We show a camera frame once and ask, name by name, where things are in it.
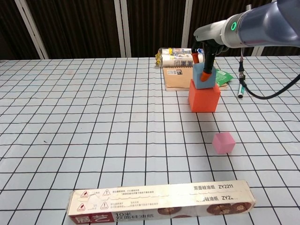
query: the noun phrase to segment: white grid mat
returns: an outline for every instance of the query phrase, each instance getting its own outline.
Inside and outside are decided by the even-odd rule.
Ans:
[[[235,75],[237,59],[215,66]],[[246,57],[244,67],[248,87],[269,95],[300,73],[300,56]],[[238,86],[215,113],[191,113],[187,91],[164,91],[154,58],[2,62],[0,223],[73,224],[73,189],[244,179],[257,199],[248,214],[128,224],[297,224],[299,84],[269,101],[238,100]],[[211,145],[222,131],[237,143],[228,155]]]

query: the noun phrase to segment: food image on box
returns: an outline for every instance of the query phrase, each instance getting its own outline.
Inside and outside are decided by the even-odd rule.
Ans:
[[[254,204],[248,184],[233,180],[76,190],[67,213],[88,224],[243,213]]]

